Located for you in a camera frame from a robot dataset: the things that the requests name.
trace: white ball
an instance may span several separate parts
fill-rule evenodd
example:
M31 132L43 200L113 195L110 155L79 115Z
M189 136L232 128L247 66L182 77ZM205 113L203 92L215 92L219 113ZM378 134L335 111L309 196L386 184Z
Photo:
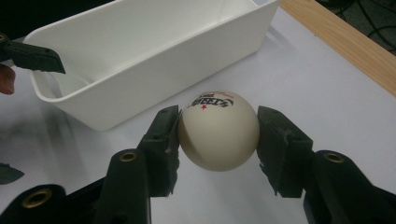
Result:
M198 95L183 109L177 131L187 157L210 171L228 171L243 164L260 136L255 110L230 91Z

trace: metal screw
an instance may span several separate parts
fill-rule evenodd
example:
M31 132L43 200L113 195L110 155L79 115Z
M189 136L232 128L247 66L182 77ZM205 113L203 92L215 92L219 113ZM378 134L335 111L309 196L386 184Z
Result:
M125 152L120 156L120 161L134 161L136 160L137 155L134 152Z
M342 163L345 161L344 158L342 158L341 156L330 152L324 154L324 158L326 158L326 160L328 161L337 162L337 163Z
M39 189L27 196L23 202L22 206L25 208L35 208L45 203L52 197L51 189Z

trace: printed logo on ball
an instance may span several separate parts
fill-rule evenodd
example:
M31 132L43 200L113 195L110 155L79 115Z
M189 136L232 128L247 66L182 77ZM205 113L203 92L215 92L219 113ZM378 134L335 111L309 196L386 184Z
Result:
M191 106L200 105L201 108L205 110L207 109L207 105L216 105L219 107L228 107L233 105L233 100L221 99L218 98L218 96L225 96L233 99L233 96L223 91L208 91L201 94L194 101L192 101L191 105L189 105L188 108L190 108Z

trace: wooden table edge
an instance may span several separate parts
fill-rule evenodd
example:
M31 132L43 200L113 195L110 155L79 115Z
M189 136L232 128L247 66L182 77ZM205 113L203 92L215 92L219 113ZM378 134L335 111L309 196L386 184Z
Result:
M315 0L283 0L280 6L366 76L396 96L396 56Z

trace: white plastic container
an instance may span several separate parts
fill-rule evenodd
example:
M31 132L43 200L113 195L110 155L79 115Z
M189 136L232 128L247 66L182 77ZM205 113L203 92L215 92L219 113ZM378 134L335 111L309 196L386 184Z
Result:
M120 0L30 33L66 75L32 72L37 96L103 131L257 51L279 0ZM51 78L61 94L56 94Z

